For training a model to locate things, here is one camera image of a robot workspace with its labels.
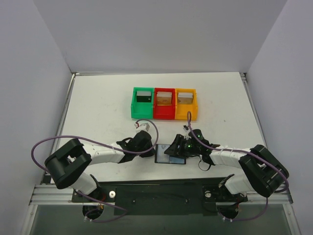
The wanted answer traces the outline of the black leather card holder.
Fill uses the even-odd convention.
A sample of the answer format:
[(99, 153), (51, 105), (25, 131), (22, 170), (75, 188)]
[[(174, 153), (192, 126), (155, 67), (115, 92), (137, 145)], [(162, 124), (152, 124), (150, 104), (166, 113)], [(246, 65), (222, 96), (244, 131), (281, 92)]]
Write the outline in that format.
[(174, 164), (174, 165), (185, 165), (186, 164), (186, 159), (170, 156), (170, 163), (169, 164)]

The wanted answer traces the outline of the white VIP card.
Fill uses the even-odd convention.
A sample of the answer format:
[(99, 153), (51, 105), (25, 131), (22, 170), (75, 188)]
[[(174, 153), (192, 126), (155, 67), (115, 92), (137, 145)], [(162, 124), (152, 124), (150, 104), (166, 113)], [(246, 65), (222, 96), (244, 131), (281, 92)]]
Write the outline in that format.
[(159, 164), (169, 164), (170, 163), (170, 156), (165, 154), (165, 151), (168, 149), (170, 145), (168, 144), (158, 144), (157, 145), (157, 152), (156, 152), (156, 163)]

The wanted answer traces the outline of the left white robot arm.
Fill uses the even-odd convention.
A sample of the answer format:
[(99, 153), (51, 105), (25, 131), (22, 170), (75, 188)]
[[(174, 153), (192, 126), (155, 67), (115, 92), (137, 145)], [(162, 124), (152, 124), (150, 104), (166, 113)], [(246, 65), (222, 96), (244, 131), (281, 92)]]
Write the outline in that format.
[(69, 140), (45, 160), (45, 166), (56, 187), (71, 187), (90, 195), (100, 190), (97, 180), (85, 173), (89, 165), (101, 163), (126, 163), (136, 156), (155, 155), (151, 135), (141, 130), (133, 138), (125, 138), (107, 147), (99, 144), (84, 145), (78, 138)]

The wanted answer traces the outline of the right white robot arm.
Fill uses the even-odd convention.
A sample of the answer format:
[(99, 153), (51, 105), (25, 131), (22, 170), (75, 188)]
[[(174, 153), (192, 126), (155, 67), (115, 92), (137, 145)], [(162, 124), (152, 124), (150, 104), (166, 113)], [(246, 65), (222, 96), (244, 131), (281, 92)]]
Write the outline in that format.
[(186, 136), (177, 134), (164, 153), (183, 159), (198, 156), (211, 166), (225, 165), (241, 169), (243, 174), (230, 174), (220, 182), (219, 187), (232, 195), (255, 191), (268, 198), (289, 178), (287, 169), (263, 145), (228, 149), (210, 143), (200, 129), (194, 129)]

